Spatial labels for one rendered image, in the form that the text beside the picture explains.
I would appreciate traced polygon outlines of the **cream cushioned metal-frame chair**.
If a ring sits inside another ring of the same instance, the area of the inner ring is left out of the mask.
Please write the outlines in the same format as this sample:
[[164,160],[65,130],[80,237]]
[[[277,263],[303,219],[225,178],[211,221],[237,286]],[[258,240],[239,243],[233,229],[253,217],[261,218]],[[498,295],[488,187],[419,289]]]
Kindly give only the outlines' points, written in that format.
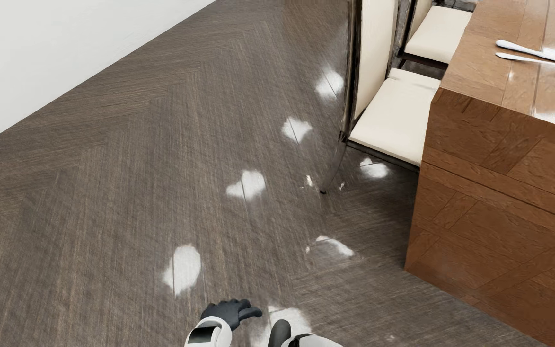
[[440,81],[391,67],[399,0],[348,0],[347,69],[339,137],[319,191],[347,147],[418,173]]
[[471,19],[468,9],[445,6],[446,0],[410,0],[398,68],[407,61],[446,70]]

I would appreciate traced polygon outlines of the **brown wooden parquet table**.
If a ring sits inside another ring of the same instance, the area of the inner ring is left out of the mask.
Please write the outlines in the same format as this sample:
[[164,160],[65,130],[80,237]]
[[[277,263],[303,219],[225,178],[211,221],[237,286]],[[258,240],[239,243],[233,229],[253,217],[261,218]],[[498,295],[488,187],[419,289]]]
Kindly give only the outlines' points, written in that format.
[[555,347],[555,0],[482,0],[428,118],[405,271]]

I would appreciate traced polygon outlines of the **white plastic knife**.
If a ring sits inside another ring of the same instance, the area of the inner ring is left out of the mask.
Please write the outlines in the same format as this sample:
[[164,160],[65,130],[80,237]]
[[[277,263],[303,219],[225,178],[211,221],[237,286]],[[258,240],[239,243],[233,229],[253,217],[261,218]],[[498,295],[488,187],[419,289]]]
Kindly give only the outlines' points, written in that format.
[[506,41],[506,40],[497,40],[496,45],[498,47],[509,49],[509,50],[512,50],[512,51],[523,52],[523,53],[526,53],[526,54],[537,56],[539,58],[555,61],[555,51],[553,51],[553,50],[550,51],[550,52],[535,51],[533,49],[529,49],[529,48],[520,46],[518,44],[511,43],[511,42]]

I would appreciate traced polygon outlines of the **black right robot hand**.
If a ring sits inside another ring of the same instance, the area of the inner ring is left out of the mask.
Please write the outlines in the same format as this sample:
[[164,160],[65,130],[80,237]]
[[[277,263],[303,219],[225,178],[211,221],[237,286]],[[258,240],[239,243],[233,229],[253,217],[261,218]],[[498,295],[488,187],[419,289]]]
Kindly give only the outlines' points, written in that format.
[[271,329],[268,347],[282,347],[291,337],[290,323],[284,319],[277,320]]

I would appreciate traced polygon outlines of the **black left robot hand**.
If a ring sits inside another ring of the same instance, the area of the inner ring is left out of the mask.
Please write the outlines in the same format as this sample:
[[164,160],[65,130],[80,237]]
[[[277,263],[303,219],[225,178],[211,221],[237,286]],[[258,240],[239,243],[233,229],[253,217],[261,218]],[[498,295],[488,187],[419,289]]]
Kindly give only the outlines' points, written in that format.
[[231,331],[235,331],[245,319],[262,317],[260,308],[251,304],[248,299],[230,299],[218,304],[210,303],[201,313],[201,319],[215,317],[226,322]]

